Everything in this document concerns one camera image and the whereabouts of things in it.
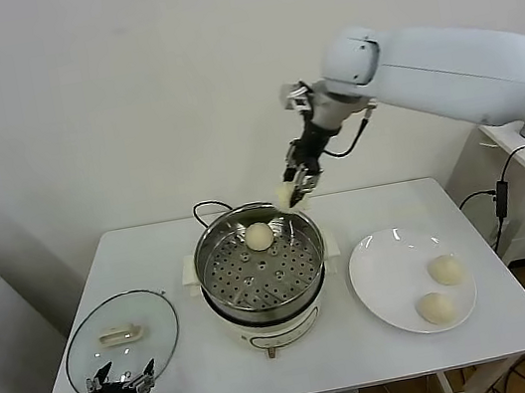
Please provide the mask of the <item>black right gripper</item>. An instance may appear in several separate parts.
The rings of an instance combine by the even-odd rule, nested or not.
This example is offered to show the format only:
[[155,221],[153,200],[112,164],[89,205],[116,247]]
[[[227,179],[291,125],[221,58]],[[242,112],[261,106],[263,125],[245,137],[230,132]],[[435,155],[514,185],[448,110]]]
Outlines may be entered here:
[[[294,179],[291,192],[293,205],[298,205],[318,185],[321,175],[319,158],[335,134],[334,130],[306,121],[301,137],[289,145],[283,179]],[[297,167],[304,167],[306,171],[296,172]]]

